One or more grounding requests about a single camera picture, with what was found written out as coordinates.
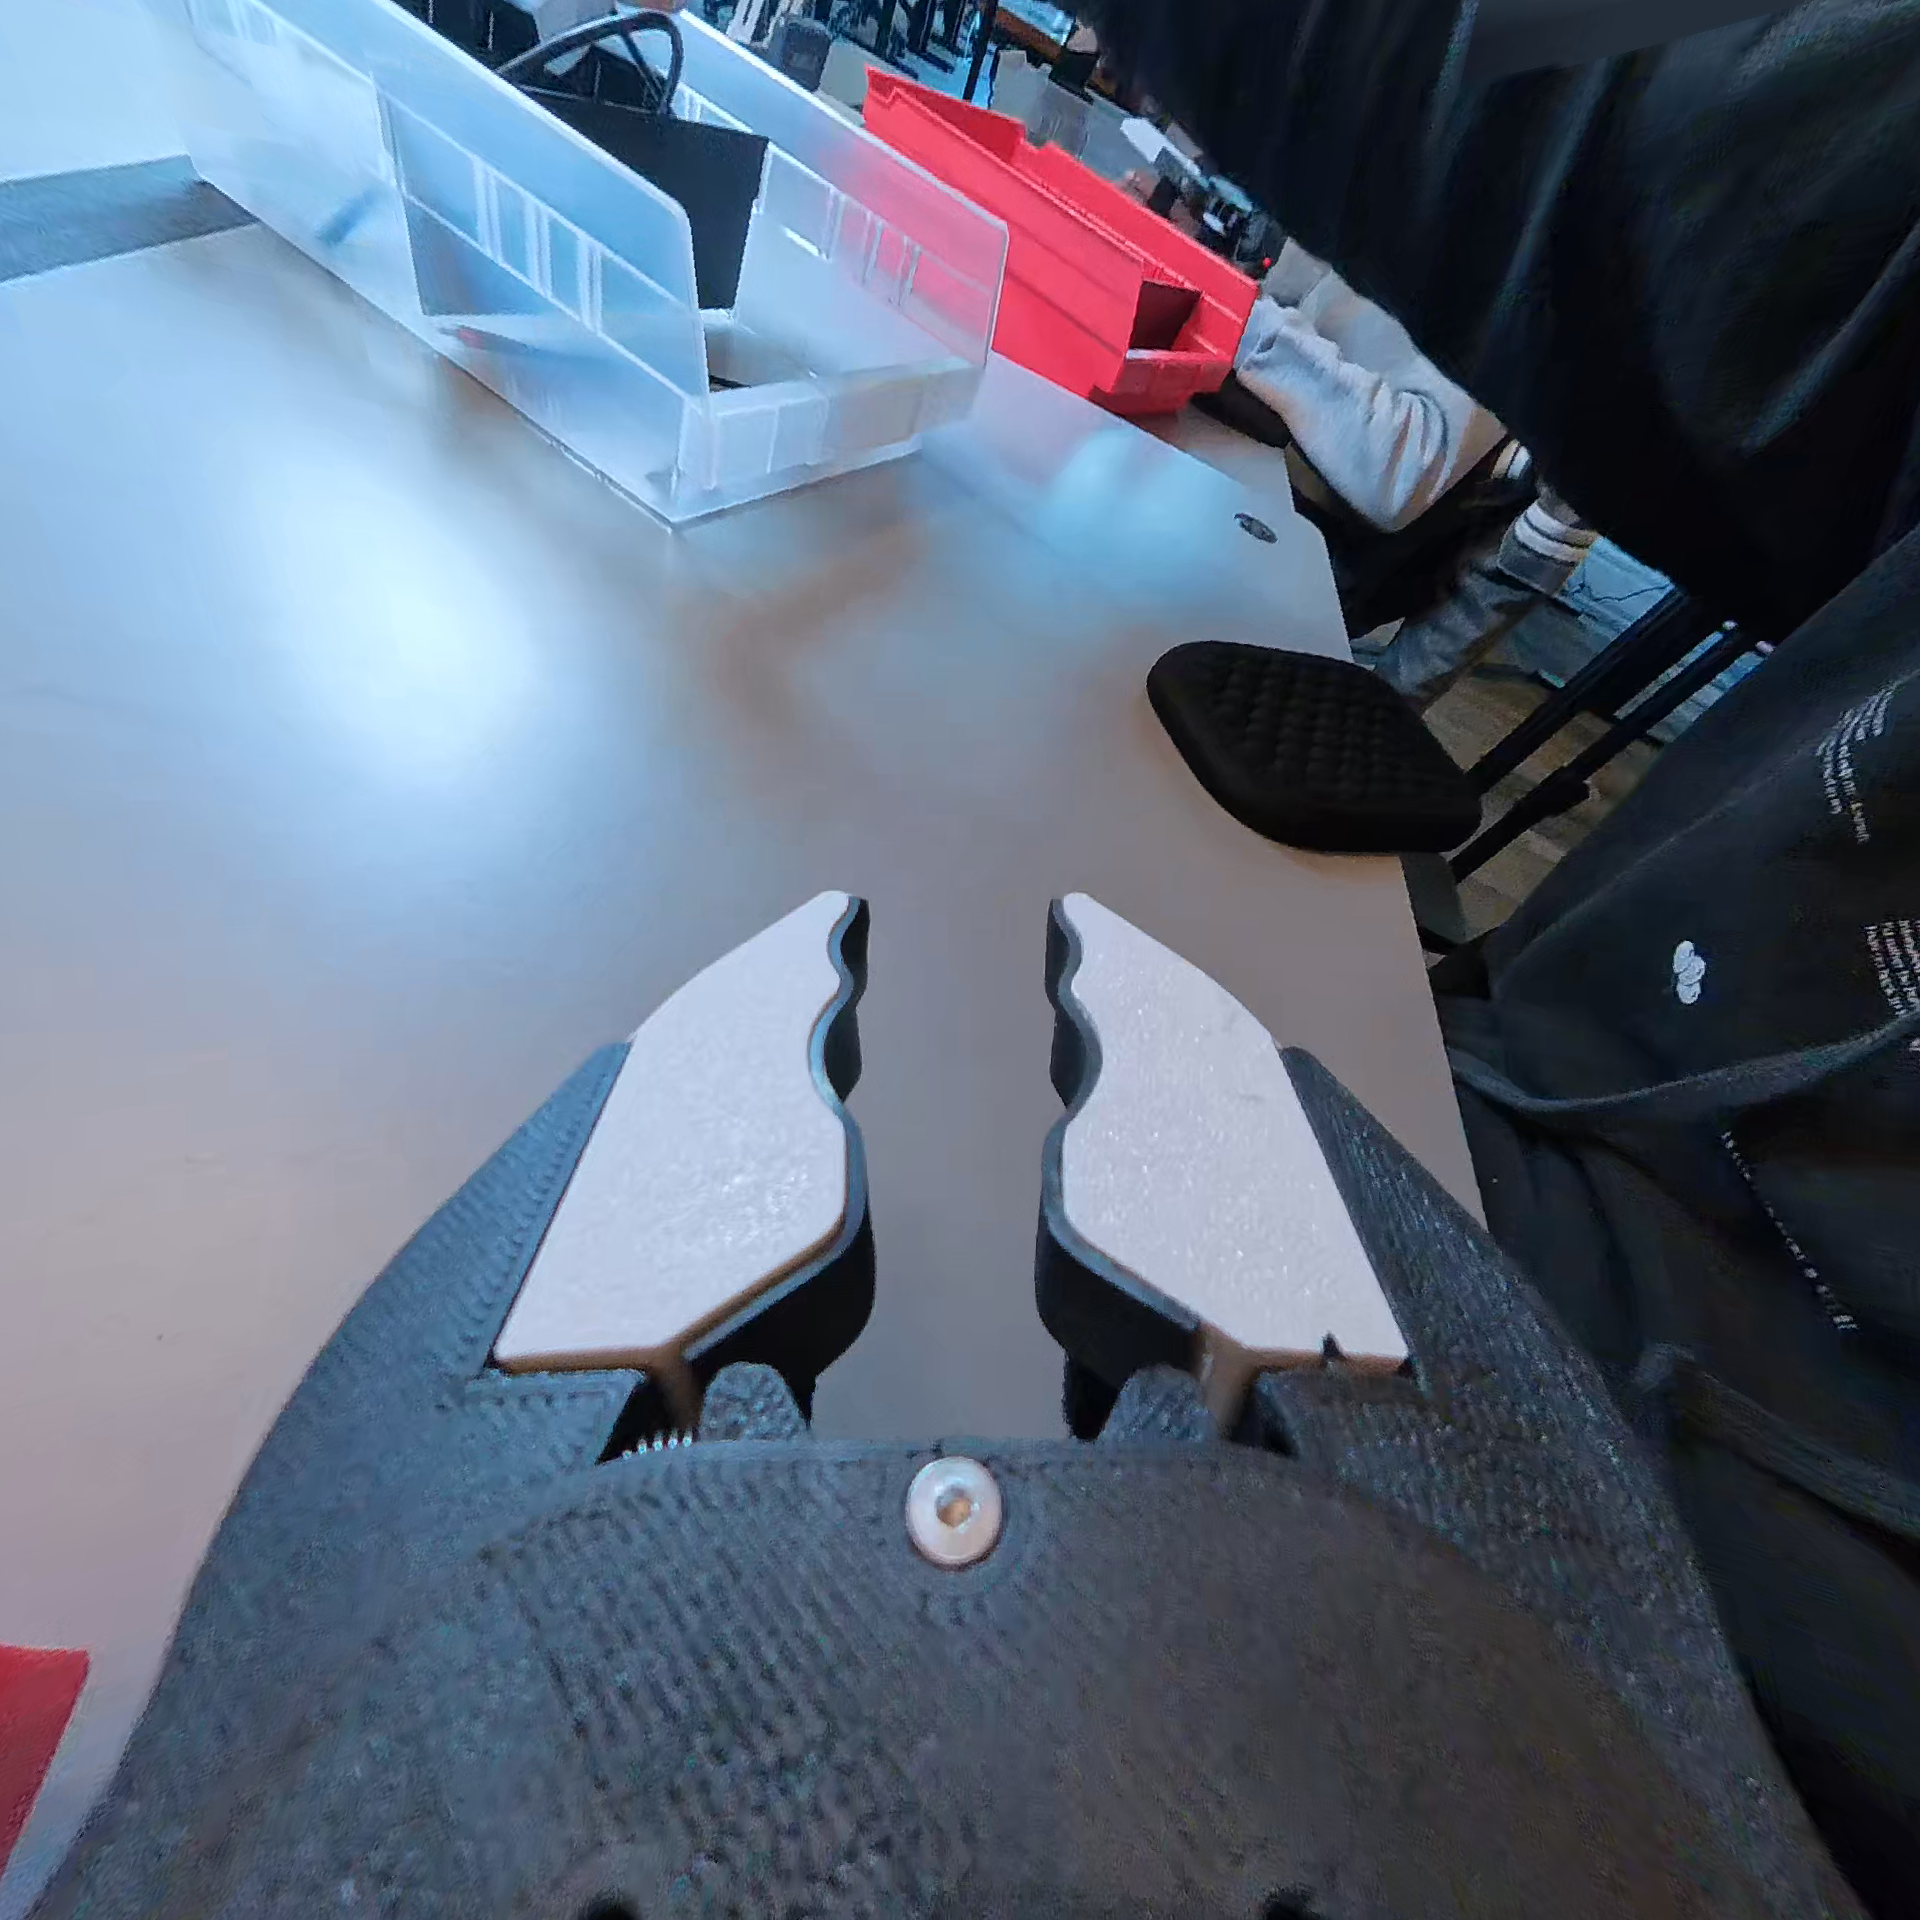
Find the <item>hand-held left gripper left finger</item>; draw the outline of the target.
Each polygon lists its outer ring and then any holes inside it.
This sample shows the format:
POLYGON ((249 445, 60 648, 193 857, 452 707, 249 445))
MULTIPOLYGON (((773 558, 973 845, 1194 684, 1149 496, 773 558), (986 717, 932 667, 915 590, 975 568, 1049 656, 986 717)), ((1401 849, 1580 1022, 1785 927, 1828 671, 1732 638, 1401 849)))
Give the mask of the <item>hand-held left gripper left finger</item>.
POLYGON ((803 1412, 868 1324, 866 1152, 847 1113, 871 910, 822 892, 631 1032, 492 1348, 509 1376, 637 1372, 700 1421, 731 1365, 803 1412))

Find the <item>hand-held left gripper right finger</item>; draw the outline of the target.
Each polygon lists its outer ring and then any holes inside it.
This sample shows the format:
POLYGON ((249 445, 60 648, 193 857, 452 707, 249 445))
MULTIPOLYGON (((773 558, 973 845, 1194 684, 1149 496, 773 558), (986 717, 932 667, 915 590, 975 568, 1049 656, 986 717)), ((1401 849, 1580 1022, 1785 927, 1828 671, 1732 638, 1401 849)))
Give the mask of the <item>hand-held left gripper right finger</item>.
POLYGON ((1295 1059, 1222 985, 1089 893, 1047 911, 1036 1296, 1062 1415, 1094 1438, 1170 1368, 1233 1430, 1259 1376, 1397 1376, 1411 1348, 1314 1131, 1295 1059))

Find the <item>long red plastic bin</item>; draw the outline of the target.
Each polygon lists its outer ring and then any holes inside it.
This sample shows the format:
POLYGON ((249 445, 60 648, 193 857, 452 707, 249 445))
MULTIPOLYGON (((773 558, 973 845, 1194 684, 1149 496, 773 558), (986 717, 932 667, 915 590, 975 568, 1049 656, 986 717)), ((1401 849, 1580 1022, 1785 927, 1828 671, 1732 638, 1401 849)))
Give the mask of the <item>long red plastic bin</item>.
POLYGON ((1257 283, 1003 111, 871 67, 866 131, 999 217, 995 349, 1118 416, 1170 416, 1235 369, 1257 283))

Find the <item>clear plastic bin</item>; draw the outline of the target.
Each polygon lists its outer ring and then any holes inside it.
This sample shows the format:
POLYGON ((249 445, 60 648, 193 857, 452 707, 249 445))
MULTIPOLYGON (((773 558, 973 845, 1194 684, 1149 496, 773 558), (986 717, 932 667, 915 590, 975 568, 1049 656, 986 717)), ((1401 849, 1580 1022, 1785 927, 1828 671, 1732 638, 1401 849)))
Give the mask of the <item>clear plastic bin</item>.
POLYGON ((697 16, 484 60, 429 4, 148 4, 198 176, 667 521, 963 420, 1006 223, 697 16), (731 309, 685 211, 521 83, 767 140, 731 309))

